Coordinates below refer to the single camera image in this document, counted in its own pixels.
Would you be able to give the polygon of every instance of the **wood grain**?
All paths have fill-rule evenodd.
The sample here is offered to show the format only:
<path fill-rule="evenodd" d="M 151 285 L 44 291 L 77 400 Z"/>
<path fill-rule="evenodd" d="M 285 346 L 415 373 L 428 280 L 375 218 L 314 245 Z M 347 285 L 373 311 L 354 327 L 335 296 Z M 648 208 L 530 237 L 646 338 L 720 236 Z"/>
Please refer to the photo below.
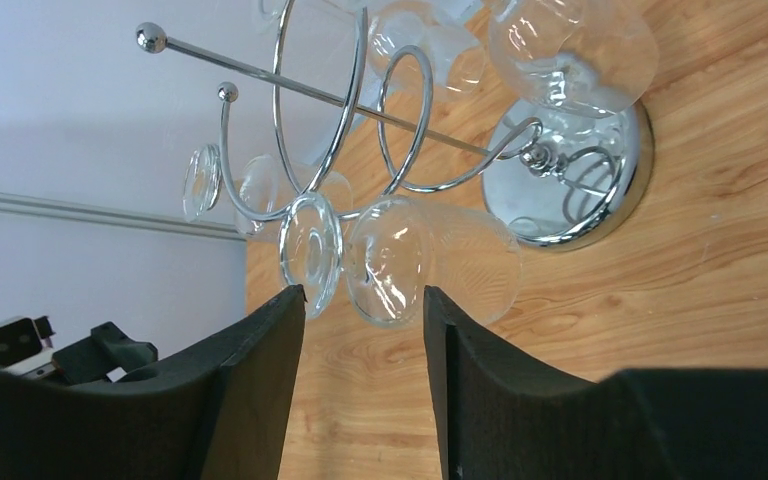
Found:
<path fill-rule="evenodd" d="M 640 206 L 580 251 L 530 251 L 532 282 L 492 329 L 591 380 L 627 366 L 768 367 L 768 0 L 636 0 L 661 51 L 644 96 L 656 158 Z M 470 26 L 485 38 L 486 12 Z M 489 71 L 435 108 L 433 127 L 485 144 L 515 97 Z M 389 111 L 415 119 L 417 100 Z M 374 125 L 337 162 L 358 203 L 388 177 Z M 410 135 L 388 129 L 394 158 Z M 479 159 L 433 141 L 410 175 L 434 181 Z M 435 199 L 482 208 L 480 183 Z M 279 291 L 273 245 L 249 244 L 247 305 Z M 440 478 L 421 330 L 364 324 L 345 288 L 308 324 L 281 478 Z"/>

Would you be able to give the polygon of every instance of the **metal rod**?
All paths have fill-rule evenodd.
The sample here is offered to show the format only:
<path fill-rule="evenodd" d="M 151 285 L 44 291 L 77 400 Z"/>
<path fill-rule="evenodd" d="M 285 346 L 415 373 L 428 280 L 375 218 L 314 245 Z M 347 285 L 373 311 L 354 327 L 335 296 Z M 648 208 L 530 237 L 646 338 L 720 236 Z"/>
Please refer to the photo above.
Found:
<path fill-rule="evenodd" d="M 271 83 L 272 85 L 278 85 L 281 88 L 292 90 L 296 93 L 300 93 L 307 97 L 329 103 L 337 107 L 342 107 L 343 103 L 345 102 L 344 98 L 340 98 L 318 88 L 311 87 L 281 75 L 275 75 L 272 72 L 262 68 L 234 60 L 233 58 L 229 58 L 209 50 L 205 50 L 201 47 L 197 47 L 176 38 L 168 37 L 166 36 L 166 32 L 164 32 L 160 26 L 154 23 L 143 23 L 137 27 L 137 43 L 143 50 L 148 53 L 160 53 L 164 49 L 169 48 L 170 50 L 183 53 L 189 57 L 204 60 L 205 62 L 212 63 L 213 65 L 242 73 L 243 75 Z M 378 112 L 369 107 L 358 105 L 356 111 L 357 113 L 360 113 L 367 118 L 393 125 L 394 127 L 401 128 L 402 130 L 407 130 L 409 132 L 416 131 L 416 124 L 386 113 Z M 427 131 L 427 136 L 428 138 L 437 140 L 441 143 L 445 143 L 446 145 L 459 148 L 461 150 L 466 150 L 481 156 L 487 156 L 490 153 L 490 151 L 485 148 L 458 140 L 456 138 L 452 138 L 448 135 L 435 132 L 434 130 L 429 129 Z M 509 157 L 503 154 L 500 155 L 499 158 L 505 159 Z"/>
<path fill-rule="evenodd" d="M 237 231 L 219 223 L 190 224 L 177 218 L 114 210 L 56 200 L 0 193 L 0 213 L 54 218 L 116 227 L 179 233 L 222 240 L 243 241 Z"/>

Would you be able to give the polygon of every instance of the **metal glass holder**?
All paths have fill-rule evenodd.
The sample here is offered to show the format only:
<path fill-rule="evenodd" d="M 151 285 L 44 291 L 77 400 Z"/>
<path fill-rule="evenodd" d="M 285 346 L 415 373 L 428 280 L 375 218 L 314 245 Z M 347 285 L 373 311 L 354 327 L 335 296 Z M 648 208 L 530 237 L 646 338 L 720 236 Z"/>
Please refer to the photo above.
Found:
<path fill-rule="evenodd" d="M 528 245 L 556 247 L 563 250 L 587 245 L 616 228 L 638 203 L 640 196 L 648 183 L 652 161 L 651 129 L 648 126 L 648 118 L 646 117 L 645 111 L 639 103 L 635 107 L 632 107 L 634 112 L 631 112 L 630 114 L 631 121 L 635 122 L 635 125 L 639 128 L 635 130 L 635 132 L 637 132 L 636 134 L 624 138 L 624 141 L 630 144 L 631 148 L 624 149 L 622 155 L 612 154 L 612 152 L 600 145 L 587 146 L 569 155 L 558 152 L 556 149 L 551 148 L 549 142 L 541 141 L 541 136 L 544 133 L 544 124 L 538 117 L 528 116 L 512 122 L 510 112 L 506 113 L 503 119 L 500 120 L 500 126 L 497 128 L 496 132 L 497 134 L 494 135 L 495 144 L 492 148 L 485 149 L 429 128 L 431 107 L 433 103 L 432 70 L 428 57 L 417 46 L 406 46 L 393 56 L 385 72 L 384 78 L 382 79 L 381 87 L 378 91 L 378 101 L 374 108 L 369 108 L 358 103 L 367 55 L 367 31 L 369 29 L 369 21 L 366 8 L 363 8 L 356 16 L 354 66 L 352 68 L 349 87 L 345 97 L 341 98 L 282 76 L 281 67 L 284 46 L 286 43 L 290 15 L 294 4 L 295 0 L 288 0 L 281 13 L 271 72 L 219 55 L 181 40 L 168 37 L 164 30 L 154 23 L 143 23 L 137 27 L 136 40 L 137 44 L 148 53 L 160 53 L 165 49 L 169 49 L 272 84 L 272 118 L 278 151 L 280 153 L 284 171 L 286 172 L 290 183 L 293 185 L 293 188 L 300 195 L 316 191 L 320 185 L 322 185 L 323 180 L 331 171 L 334 162 L 345 143 L 345 139 L 351 129 L 352 118 L 355 114 L 360 114 L 378 123 L 379 148 L 387 170 L 391 176 L 390 183 L 383 189 L 381 195 L 389 195 L 400 186 L 417 193 L 434 193 L 448 190 L 475 178 L 493 165 L 513 162 L 521 164 L 519 165 L 520 168 L 524 165 L 525 170 L 527 170 L 533 177 L 552 177 L 558 184 L 568 188 L 570 192 L 582 192 L 584 195 L 589 195 L 595 198 L 595 202 L 591 202 L 595 204 L 590 208 L 588 213 L 582 215 L 580 220 L 567 222 L 568 226 L 563 227 L 560 231 L 549 233 L 523 231 L 522 229 L 516 228 L 516 222 L 503 218 L 503 215 L 500 215 L 497 211 L 504 210 L 504 208 L 497 207 L 492 199 L 488 198 L 487 193 L 490 188 L 488 187 L 487 178 L 484 178 L 485 204 L 487 205 L 488 210 L 491 213 L 500 216 L 506 223 L 509 223 L 509 226 L 511 226 L 511 229 L 517 235 L 519 240 Z M 423 78 L 422 108 L 417 124 L 388 114 L 385 109 L 393 71 L 398 63 L 407 56 L 414 57 L 419 63 Z M 282 88 L 338 106 L 342 109 L 340 120 L 331 143 L 319 168 L 307 185 L 302 185 L 299 182 L 293 171 L 287 152 L 281 118 Z M 218 145 L 219 166 L 225 185 L 234 185 L 230 160 L 228 158 L 228 123 L 231 104 L 237 99 L 238 90 L 234 84 L 223 82 L 219 86 L 218 94 L 222 101 Z M 625 115 L 626 117 L 629 116 L 628 112 L 624 112 L 621 115 Z M 408 150 L 405 161 L 399 169 L 396 169 L 395 163 L 390 156 L 387 146 L 385 125 L 392 125 L 403 130 L 414 132 L 410 149 Z M 417 185 L 408 182 L 405 180 L 405 177 L 416 161 L 426 138 L 436 140 L 466 152 L 481 155 L 483 158 L 475 167 L 466 173 L 444 183 Z M 604 165 L 608 169 L 607 178 L 609 180 L 605 182 L 607 186 L 604 189 L 588 186 L 575 178 L 567 176 L 567 171 L 570 165 L 583 158 L 592 158 L 593 156 L 596 156 L 598 159 L 594 165 Z M 293 203 L 290 202 L 284 207 L 271 212 L 259 212 L 246 205 L 242 198 L 240 198 L 239 192 L 235 191 L 234 188 L 228 188 L 227 190 L 234 207 L 249 219 L 258 222 L 272 222 L 282 219 L 286 216 Z M 512 196 L 522 195 L 522 193 L 520 193 L 522 189 L 517 191 L 517 187 L 513 187 L 513 190 L 513 192 L 508 192 L 508 194 Z M 502 199 L 502 201 L 505 204 L 511 204 L 507 199 Z M 338 212 L 338 217 L 341 221 L 350 221 L 356 219 L 362 210 L 363 207 L 351 211 Z M 515 217 L 516 219 L 530 218 L 528 215 L 515 215 Z"/>

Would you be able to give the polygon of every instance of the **wooden table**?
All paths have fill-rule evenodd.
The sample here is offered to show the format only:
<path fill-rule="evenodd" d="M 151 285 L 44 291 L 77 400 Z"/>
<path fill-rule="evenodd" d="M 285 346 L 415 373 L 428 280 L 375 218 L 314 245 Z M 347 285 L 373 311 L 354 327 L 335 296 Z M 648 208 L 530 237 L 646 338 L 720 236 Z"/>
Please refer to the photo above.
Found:
<path fill-rule="evenodd" d="M 636 212 L 603 241 L 531 251 L 532 282 L 492 329 L 588 379 L 628 366 L 768 367 L 768 0 L 634 0 L 661 61 L 644 97 L 655 168 Z M 486 12 L 470 25 L 485 38 Z M 485 144 L 514 96 L 488 72 L 433 127 Z M 416 99 L 388 108 L 415 119 Z M 410 135 L 389 129 L 394 158 Z M 428 141 L 410 178 L 478 158 Z M 366 203 L 386 184 L 374 126 L 337 162 Z M 436 200 L 482 208 L 480 182 Z M 249 244 L 247 305 L 278 291 L 273 245 Z M 281 478 L 439 479 L 421 330 L 363 323 L 341 287 L 308 323 Z"/>

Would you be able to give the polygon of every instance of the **chrome base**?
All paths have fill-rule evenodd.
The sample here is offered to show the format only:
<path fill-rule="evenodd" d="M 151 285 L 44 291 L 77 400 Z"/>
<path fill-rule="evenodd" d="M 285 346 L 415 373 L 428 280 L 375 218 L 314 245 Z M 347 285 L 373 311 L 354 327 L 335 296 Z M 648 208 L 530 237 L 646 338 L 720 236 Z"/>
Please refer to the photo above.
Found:
<path fill-rule="evenodd" d="M 487 211 L 508 224 L 526 245 L 573 250 L 600 240 L 628 218 L 649 183 L 654 138 L 645 108 L 637 102 L 617 115 L 592 120 L 520 100 L 496 126 L 490 145 L 496 145 L 515 125 L 532 116 L 543 121 L 541 142 L 559 154 L 569 156 L 592 146 L 611 152 L 620 177 L 617 189 L 613 196 L 586 193 L 562 185 L 557 178 L 541 177 L 516 159 L 496 161 L 481 178 Z M 528 140 L 528 135 L 522 138 L 523 143 Z M 611 171 L 598 160 L 584 157 L 570 164 L 566 177 L 588 189 L 607 192 Z"/>

